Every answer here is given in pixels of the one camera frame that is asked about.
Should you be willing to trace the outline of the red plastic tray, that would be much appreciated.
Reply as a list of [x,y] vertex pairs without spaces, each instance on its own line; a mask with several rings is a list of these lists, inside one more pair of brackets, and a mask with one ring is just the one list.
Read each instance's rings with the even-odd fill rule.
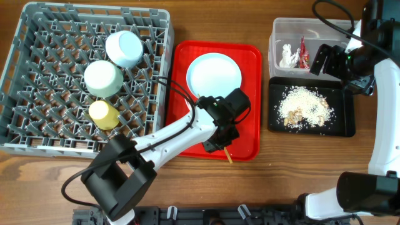
[[[251,112],[244,121],[237,125],[240,137],[227,147],[227,151],[233,161],[250,161],[257,156],[260,150],[262,54],[256,47],[248,44],[184,41],[176,47],[171,79],[189,91],[186,81],[189,66],[196,58],[207,53],[220,53],[230,57],[241,71],[240,88],[249,97]],[[188,112],[185,100],[179,94],[171,91],[167,105],[166,125],[177,121]],[[202,144],[190,147],[179,156],[227,159],[223,150],[208,153]]]

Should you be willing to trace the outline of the rice and food scraps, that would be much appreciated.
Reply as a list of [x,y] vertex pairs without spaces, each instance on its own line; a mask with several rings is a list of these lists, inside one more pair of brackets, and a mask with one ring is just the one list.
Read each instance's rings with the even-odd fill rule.
[[273,106],[277,113],[277,123],[284,129],[323,128],[336,118],[335,110],[327,102],[327,97],[318,89],[304,86],[284,87],[281,97]]

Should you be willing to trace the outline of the grey dishwasher rack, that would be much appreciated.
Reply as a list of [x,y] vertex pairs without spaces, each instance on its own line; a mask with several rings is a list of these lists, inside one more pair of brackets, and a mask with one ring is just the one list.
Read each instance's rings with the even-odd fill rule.
[[[122,69],[121,89],[106,102],[119,112],[99,129],[88,109],[96,97],[84,70],[106,60],[106,39],[137,35],[144,54]],[[117,134],[136,138],[165,123],[166,89],[157,78],[171,68],[174,30],[164,9],[30,2],[22,10],[1,75],[1,151],[42,157],[94,158]]]

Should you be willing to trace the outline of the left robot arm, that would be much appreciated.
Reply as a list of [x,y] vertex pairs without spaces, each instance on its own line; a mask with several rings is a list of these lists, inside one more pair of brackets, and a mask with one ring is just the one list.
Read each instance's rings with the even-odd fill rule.
[[202,144],[208,153],[239,137],[237,118],[250,107],[247,96],[200,97],[189,113],[146,136],[114,136],[94,158],[81,181],[111,224],[128,224],[134,207],[157,171],[186,149]]

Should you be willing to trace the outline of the wooden chopstick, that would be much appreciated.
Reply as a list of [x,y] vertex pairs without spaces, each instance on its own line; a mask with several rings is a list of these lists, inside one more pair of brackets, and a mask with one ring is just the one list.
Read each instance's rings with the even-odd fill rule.
[[233,163],[233,160],[231,159],[231,155],[230,155],[230,153],[228,152],[228,149],[227,149],[227,147],[224,147],[224,153],[225,153],[225,155],[226,155],[226,157],[227,157],[227,160],[229,161],[229,164],[232,164]]

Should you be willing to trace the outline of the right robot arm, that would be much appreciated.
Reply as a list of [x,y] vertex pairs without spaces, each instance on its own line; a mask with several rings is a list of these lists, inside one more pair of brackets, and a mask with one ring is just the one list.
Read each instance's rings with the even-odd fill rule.
[[322,71],[348,84],[372,79],[377,87],[374,149],[367,173],[344,172],[336,187],[301,196],[306,221],[399,215],[399,21],[362,19],[346,35],[351,40],[345,49],[319,48],[311,73]]

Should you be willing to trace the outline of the crumpled white tissue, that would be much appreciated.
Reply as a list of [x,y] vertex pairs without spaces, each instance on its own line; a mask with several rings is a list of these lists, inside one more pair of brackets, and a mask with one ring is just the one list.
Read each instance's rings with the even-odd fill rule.
[[300,48],[296,49],[295,53],[291,51],[291,45],[285,44],[282,47],[282,59],[279,62],[280,68],[295,68],[299,62]]

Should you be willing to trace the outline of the light blue plate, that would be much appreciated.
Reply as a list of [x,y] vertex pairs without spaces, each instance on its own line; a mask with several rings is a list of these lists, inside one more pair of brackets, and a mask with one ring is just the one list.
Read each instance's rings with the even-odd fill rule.
[[242,84],[237,63],[221,53],[207,53],[197,57],[188,67],[186,83],[195,97],[225,98]]

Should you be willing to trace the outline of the black plastic tray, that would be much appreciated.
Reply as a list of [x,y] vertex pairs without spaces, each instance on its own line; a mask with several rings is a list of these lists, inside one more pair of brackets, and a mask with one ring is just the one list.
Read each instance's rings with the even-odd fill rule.
[[[284,125],[284,118],[280,115],[279,108],[290,90],[296,87],[318,93],[327,100],[333,112],[331,118],[325,120],[324,126],[312,127],[304,119],[296,127],[290,124]],[[353,94],[344,90],[338,81],[272,77],[269,80],[268,129],[282,133],[352,137],[356,133]]]

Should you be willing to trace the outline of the clear plastic bin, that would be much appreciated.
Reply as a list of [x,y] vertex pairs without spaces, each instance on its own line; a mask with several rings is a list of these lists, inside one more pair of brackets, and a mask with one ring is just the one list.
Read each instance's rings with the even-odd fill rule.
[[273,22],[272,34],[269,38],[269,75],[271,77],[289,77],[302,79],[320,79],[337,81],[328,74],[311,74],[303,68],[284,68],[279,66],[282,59],[283,46],[289,44],[295,53],[301,47],[301,41],[309,52],[309,64],[312,64],[322,44],[345,48],[349,39],[345,35],[325,25],[318,19],[279,17]]

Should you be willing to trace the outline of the green bowl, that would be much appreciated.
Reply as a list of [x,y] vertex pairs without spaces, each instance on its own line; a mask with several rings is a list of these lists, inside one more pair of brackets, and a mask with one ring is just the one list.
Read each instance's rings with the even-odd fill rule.
[[108,98],[121,89],[123,74],[109,61],[94,61],[84,71],[84,82],[90,94]]

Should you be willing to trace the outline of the light blue bowl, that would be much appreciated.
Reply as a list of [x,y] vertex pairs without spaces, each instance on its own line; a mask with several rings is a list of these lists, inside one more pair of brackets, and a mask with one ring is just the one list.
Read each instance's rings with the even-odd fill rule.
[[106,39],[109,59],[123,68],[133,68],[142,58],[144,48],[141,40],[130,31],[119,31]]

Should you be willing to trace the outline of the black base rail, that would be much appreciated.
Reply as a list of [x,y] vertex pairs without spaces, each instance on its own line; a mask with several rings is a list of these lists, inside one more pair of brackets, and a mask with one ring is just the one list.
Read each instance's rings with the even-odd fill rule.
[[356,221],[362,224],[359,216],[350,215],[331,219],[314,221],[301,215],[291,214],[288,208],[273,209],[271,207],[247,207],[242,204],[238,207],[217,208],[178,208],[169,206],[137,207],[122,218],[111,221],[104,212],[96,207],[90,209],[76,209],[73,211],[73,225],[208,225],[208,224],[253,224],[253,225],[284,225],[284,224],[350,224]]

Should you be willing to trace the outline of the red snack wrapper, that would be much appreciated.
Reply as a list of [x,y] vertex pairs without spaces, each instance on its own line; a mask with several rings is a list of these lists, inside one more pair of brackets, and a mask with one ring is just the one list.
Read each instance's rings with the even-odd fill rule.
[[306,48],[304,37],[301,38],[301,47],[299,53],[299,67],[301,69],[309,69],[309,52]]

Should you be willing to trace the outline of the yellow cup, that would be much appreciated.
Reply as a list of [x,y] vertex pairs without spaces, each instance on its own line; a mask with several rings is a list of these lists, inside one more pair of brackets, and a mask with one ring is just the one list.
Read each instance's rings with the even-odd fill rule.
[[102,130],[114,129],[119,124],[119,111],[106,101],[94,101],[89,107],[89,116]]

